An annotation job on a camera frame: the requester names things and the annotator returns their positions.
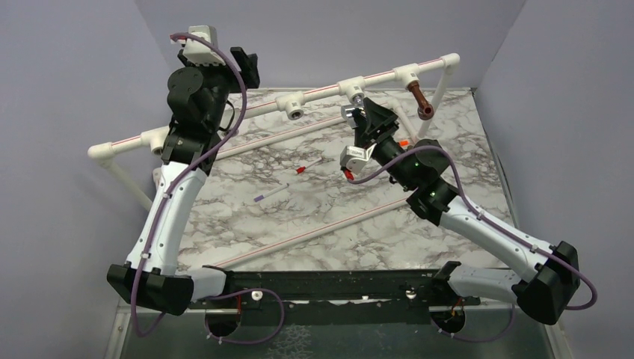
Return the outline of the chrome metal faucet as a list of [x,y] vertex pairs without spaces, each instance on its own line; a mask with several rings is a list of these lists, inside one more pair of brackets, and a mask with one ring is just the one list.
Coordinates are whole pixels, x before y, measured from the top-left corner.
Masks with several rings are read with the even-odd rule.
[[341,115],[351,129],[357,129],[367,124],[367,116],[363,106],[344,105],[341,107]]

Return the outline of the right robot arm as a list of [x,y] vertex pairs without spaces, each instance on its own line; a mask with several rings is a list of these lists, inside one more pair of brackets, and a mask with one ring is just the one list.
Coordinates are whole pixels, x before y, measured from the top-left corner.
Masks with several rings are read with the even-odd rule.
[[370,161],[407,193],[407,204],[419,218],[451,230],[494,255],[505,269],[479,269],[449,263],[436,273],[433,298],[441,304],[478,297],[517,305],[545,325],[557,323],[579,288],[578,253],[561,242],[536,239],[474,204],[459,179],[447,182],[443,172],[456,168],[438,141],[422,139],[409,150],[395,139],[396,113],[370,99],[341,110],[354,133],[354,143],[341,153],[346,179],[361,184],[360,172]]

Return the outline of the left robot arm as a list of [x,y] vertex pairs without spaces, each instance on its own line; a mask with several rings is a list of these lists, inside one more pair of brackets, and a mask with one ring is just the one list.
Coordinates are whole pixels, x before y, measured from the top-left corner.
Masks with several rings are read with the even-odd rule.
[[191,63],[179,52],[183,67],[167,80],[172,111],[161,152],[161,179],[141,234],[124,264],[110,265],[106,280],[128,304],[179,316],[190,303],[207,297],[226,307],[235,287],[220,269],[203,268],[176,274],[180,241],[194,200],[210,175],[228,97],[260,85],[258,56],[241,47],[230,50],[239,73],[227,65]]

